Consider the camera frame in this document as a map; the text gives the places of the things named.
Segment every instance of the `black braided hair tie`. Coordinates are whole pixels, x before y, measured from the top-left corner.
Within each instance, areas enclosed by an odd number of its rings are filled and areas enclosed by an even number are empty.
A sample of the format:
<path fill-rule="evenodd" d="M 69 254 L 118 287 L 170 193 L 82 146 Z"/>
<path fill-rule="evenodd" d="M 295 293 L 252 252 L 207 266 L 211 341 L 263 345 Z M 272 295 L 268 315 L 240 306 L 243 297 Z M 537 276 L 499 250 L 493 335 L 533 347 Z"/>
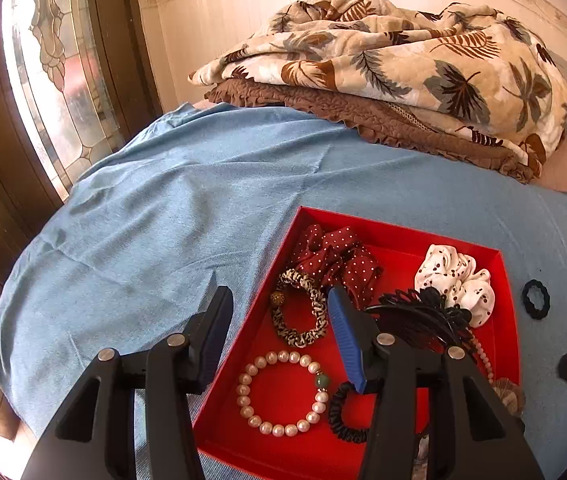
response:
<path fill-rule="evenodd" d="M 543 294 L 543 308 L 538 309 L 534 306 L 531 299 L 528 297 L 530 289 L 536 286 L 541 293 Z M 543 319 L 548 315 L 550 311 L 550 294 L 548 294 L 548 289 L 543 286 L 539 280 L 530 280 L 523 286 L 523 292 L 521 294 L 521 298 L 523 300 L 523 306 L 525 307 L 525 311 L 529 314 L 532 319 Z"/>
<path fill-rule="evenodd" d="M 346 442 L 354 442 L 355 444 L 364 444 L 368 440 L 369 429 L 355 430 L 354 428 L 349 428 L 343 423 L 341 418 L 341 410 L 345 404 L 345 398 L 348 396 L 350 390 L 355 390 L 355 385 L 346 381 L 345 383 L 339 384 L 337 391 L 333 394 L 330 399 L 330 408 L 327 414 L 327 421 L 330 425 L 330 429 L 337 438 L 340 440 L 345 440 Z"/>

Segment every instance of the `blue fabric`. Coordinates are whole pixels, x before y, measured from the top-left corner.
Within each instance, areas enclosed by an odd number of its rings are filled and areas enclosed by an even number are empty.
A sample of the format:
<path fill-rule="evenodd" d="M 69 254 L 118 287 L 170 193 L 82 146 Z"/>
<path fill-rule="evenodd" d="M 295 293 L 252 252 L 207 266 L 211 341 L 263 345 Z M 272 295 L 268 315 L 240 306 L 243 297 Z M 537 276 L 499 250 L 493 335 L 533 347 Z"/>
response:
<path fill-rule="evenodd" d="M 503 252 L 518 310 L 526 438 L 547 479 L 556 478 L 567 465 L 567 384 L 555 372 L 567 351 L 567 195 L 368 144 L 290 108 L 184 105 L 83 175 L 0 299 L 0 385 L 16 412 L 41 434 L 99 349 L 150 348 L 217 284 L 235 298 L 227 351 L 300 205 Z M 532 278 L 550 291 L 542 321 L 519 297 Z M 143 429 L 143 410 L 136 414 Z M 147 478 L 143 437 L 137 445 Z M 209 478 L 243 477 L 205 464 Z"/>

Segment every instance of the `silver screw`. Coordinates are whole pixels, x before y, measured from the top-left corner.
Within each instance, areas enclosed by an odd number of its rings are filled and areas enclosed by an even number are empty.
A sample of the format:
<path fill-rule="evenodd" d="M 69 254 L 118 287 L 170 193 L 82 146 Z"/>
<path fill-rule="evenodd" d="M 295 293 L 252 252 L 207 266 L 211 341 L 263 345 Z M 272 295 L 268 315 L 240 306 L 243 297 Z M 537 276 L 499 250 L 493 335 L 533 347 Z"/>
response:
<path fill-rule="evenodd" d="M 451 346 L 448 349 L 448 355 L 453 359 L 463 359 L 466 355 L 466 352 L 463 351 L 463 348 L 459 348 L 458 346 Z"/>
<path fill-rule="evenodd" d="M 186 342 L 186 336 L 183 334 L 172 334 L 168 336 L 168 346 L 182 346 Z"/>
<path fill-rule="evenodd" d="M 387 332 L 381 332 L 377 336 L 377 343 L 383 346 L 390 346 L 395 344 L 395 336 L 388 334 Z"/>
<path fill-rule="evenodd" d="M 110 361 L 113 357 L 115 357 L 115 351 L 112 348 L 103 348 L 97 354 L 100 361 Z"/>

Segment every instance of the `red box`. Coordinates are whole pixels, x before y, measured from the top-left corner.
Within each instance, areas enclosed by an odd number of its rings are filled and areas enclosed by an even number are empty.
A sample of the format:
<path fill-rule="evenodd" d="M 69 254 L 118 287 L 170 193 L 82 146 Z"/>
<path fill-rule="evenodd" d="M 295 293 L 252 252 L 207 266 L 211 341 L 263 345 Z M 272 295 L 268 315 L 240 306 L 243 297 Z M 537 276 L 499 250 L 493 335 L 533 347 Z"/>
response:
<path fill-rule="evenodd" d="M 193 430 L 199 450 L 230 466 L 263 478 L 357 478 L 365 445 L 337 439 L 328 427 L 327 412 L 321 415 L 320 423 L 314 424 L 307 433 L 298 433 L 292 438 L 276 438 L 249 427 L 246 419 L 241 417 L 237 405 L 238 377 L 247 364 L 271 350 L 293 350 L 275 333 L 269 299 L 277 277 L 285 270 L 299 236 L 307 226 L 314 223 L 319 223 L 325 232 L 352 227 L 366 248 L 374 254 L 383 267 L 383 273 L 375 286 L 374 298 L 397 288 L 413 288 L 415 273 L 431 244 L 451 245 L 460 252 L 473 256 L 477 268 L 490 271 L 491 286 L 496 297 L 493 315 L 484 326 L 475 330 L 475 335 L 490 358 L 495 378 L 508 377 L 516 383 L 520 382 L 515 308 L 503 258 L 498 250 L 406 227 L 302 206 L 297 211 L 275 261 L 248 310 L 239 335 L 196 417 Z M 299 330 L 314 327 L 308 296 L 290 288 L 286 295 L 283 312 L 288 326 Z M 329 394 L 333 394 L 337 385 L 346 380 L 339 349 L 330 328 L 326 337 L 299 352 L 308 353 L 321 363 L 321 368 L 331 378 Z M 313 376 L 304 368 L 281 363 L 259 370 L 250 387 L 251 405 L 256 415 L 272 424 L 295 424 L 304 418 L 311 409 L 316 393 Z M 373 395 L 351 395 L 343 408 L 343 420 L 352 427 L 368 427 L 373 409 Z M 419 390 L 416 430 L 423 428 L 426 421 L 427 391 Z"/>

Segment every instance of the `leopard print hair tie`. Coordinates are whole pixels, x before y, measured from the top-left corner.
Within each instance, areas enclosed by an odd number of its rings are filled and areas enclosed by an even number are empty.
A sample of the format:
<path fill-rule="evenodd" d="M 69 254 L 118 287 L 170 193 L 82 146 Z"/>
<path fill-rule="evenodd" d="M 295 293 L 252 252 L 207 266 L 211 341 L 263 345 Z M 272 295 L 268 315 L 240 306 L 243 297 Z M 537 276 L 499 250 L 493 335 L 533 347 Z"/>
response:
<path fill-rule="evenodd" d="M 312 315 L 317 318 L 315 328 L 308 332 L 298 332 L 294 328 L 288 328 L 284 321 L 284 314 L 281 307 L 285 302 L 284 289 L 286 286 L 292 285 L 294 288 L 302 288 L 310 295 L 312 303 Z M 288 269 L 279 276 L 275 291 L 270 295 L 270 304 L 272 306 L 273 324 L 277 335 L 281 337 L 288 345 L 297 348 L 305 348 L 313 344 L 317 339 L 321 339 L 326 335 L 327 327 L 327 307 L 326 298 L 315 287 L 314 280 L 303 272 L 295 269 Z"/>

